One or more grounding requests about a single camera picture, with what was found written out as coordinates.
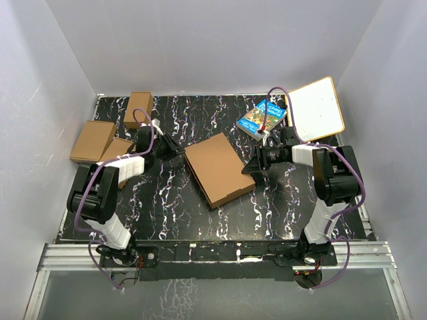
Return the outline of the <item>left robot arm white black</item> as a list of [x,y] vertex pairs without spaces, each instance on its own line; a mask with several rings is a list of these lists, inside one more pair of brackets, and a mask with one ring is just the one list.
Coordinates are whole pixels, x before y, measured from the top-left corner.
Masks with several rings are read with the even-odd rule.
[[131,233],[115,213],[119,186],[144,174],[154,161],[169,161],[184,153],[184,148],[157,125],[138,129],[136,141],[124,141],[110,152],[108,159],[80,164],[68,199],[67,210],[82,218],[101,237],[124,266],[137,260]]

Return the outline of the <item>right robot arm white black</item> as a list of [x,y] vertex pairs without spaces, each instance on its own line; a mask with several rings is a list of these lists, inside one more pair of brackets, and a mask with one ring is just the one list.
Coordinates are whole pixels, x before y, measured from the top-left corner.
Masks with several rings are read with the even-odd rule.
[[281,129],[280,141],[256,145],[242,173],[267,171],[274,163],[283,162],[313,169],[317,201],[312,216],[295,245],[273,249],[280,263],[299,261],[311,265],[330,252],[330,237],[338,217],[350,210],[349,204],[355,197],[365,194],[363,180],[349,145],[302,143],[292,127]]

